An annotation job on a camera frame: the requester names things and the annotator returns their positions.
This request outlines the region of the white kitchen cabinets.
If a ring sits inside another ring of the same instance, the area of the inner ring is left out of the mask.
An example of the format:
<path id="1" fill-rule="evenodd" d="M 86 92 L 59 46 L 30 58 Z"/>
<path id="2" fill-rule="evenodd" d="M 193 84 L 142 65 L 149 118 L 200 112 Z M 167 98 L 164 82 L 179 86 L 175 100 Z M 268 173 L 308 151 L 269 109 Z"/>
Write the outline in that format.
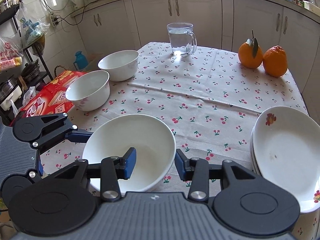
<path id="1" fill-rule="evenodd" d="M 167 25 L 188 22 L 199 46 L 236 52 L 254 35 L 279 45 L 309 114 L 319 120 L 319 16 L 287 0 L 99 0 L 72 13 L 89 53 L 167 42 Z"/>

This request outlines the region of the white plastic bag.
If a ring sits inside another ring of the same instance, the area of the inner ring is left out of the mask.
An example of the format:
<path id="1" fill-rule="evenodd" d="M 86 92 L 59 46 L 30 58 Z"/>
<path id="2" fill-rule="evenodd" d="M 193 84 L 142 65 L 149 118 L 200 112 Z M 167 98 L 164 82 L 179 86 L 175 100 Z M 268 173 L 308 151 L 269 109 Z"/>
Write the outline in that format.
<path id="1" fill-rule="evenodd" d="M 41 20 L 36 11 L 27 4 L 20 3 L 16 14 L 20 26 L 21 40 L 24 48 L 32 45 L 47 33 L 50 24 Z"/>

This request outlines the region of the red snack box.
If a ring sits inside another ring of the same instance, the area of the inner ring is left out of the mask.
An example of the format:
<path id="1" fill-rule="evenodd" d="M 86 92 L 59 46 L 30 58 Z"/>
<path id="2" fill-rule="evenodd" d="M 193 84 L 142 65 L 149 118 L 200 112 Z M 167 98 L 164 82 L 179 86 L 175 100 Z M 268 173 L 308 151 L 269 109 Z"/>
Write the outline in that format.
<path id="1" fill-rule="evenodd" d="M 44 86 L 29 103 L 22 107 L 18 116 L 9 126 L 13 126 L 20 118 L 27 118 L 39 115 L 67 113 L 74 105 L 66 99 L 67 88 L 85 72 L 65 70 L 53 81 Z"/>

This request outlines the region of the white power strip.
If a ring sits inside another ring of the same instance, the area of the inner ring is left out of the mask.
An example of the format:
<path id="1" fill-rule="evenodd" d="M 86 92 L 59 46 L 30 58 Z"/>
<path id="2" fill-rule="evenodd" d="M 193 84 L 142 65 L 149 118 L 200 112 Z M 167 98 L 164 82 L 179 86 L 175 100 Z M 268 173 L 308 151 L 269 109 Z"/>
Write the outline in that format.
<path id="1" fill-rule="evenodd" d="M 56 23 L 57 23 L 57 18 L 56 18 L 56 15 L 53 13 L 53 12 L 50 12 L 49 15 L 48 15 L 49 19 L 50 19 L 50 25 L 52 27 L 55 27 L 56 26 Z"/>

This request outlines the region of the bumpy orange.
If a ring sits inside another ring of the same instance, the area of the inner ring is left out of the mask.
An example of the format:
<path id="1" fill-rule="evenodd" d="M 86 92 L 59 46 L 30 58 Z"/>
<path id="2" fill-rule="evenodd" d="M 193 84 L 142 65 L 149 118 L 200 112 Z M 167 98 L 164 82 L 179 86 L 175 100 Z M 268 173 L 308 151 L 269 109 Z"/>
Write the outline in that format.
<path id="1" fill-rule="evenodd" d="M 273 46 L 263 56 L 263 67 L 265 73 L 272 77 L 283 76 L 288 68 L 287 56 L 281 46 Z"/>

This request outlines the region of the cherry print tablecloth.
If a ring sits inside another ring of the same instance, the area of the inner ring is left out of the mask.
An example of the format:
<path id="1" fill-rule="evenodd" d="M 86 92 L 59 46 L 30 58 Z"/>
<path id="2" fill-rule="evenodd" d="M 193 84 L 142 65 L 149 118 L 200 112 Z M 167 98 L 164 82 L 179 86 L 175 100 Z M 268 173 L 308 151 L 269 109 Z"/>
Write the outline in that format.
<path id="1" fill-rule="evenodd" d="M 186 193 L 191 182 L 180 180 L 172 164 L 175 150 L 211 164 L 230 159 L 260 174 L 251 145 L 259 115 L 276 106 L 307 114 L 290 72 L 271 77 L 263 67 L 243 67 L 236 53 L 206 47 L 179 58 L 170 54 L 169 44 L 151 42 L 139 50 L 135 75 L 110 80 L 110 90 L 98 109 L 68 111 L 71 122 L 95 136 L 87 144 L 61 142 L 41 155 L 47 174 L 79 159 L 99 163 L 134 147 L 137 162 L 130 179 L 119 181 L 122 193 Z M 319 209 L 302 213 L 293 233 L 316 239 Z"/>

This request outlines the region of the glass mug with water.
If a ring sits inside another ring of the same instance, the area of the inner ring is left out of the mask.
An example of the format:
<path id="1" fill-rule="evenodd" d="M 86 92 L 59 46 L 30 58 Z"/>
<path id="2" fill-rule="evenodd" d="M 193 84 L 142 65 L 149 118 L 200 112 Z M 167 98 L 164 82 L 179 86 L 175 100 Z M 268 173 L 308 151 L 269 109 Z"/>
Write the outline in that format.
<path id="1" fill-rule="evenodd" d="M 196 52 L 197 39 L 193 27 L 192 23 L 187 22 L 169 23 L 167 25 L 173 55 L 183 57 Z"/>

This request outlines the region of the teal thermos jug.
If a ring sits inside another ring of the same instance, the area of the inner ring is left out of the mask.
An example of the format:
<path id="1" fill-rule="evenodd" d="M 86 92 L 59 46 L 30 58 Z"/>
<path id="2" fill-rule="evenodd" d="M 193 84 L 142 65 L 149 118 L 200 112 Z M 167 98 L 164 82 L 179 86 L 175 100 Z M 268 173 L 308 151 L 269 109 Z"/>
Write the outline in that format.
<path id="1" fill-rule="evenodd" d="M 82 54 L 82 51 L 77 51 L 75 53 L 75 61 L 73 64 L 77 70 L 82 70 L 87 67 L 88 61 L 85 55 Z"/>

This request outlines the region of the orange with leaf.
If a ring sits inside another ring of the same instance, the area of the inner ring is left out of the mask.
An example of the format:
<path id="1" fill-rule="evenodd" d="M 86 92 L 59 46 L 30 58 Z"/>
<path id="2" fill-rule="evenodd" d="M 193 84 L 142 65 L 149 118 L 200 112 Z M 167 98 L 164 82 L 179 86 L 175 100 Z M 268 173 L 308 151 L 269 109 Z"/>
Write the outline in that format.
<path id="1" fill-rule="evenodd" d="M 263 62 L 263 51 L 252 31 L 252 37 L 248 38 L 238 50 L 240 63 L 249 69 L 257 69 Z"/>

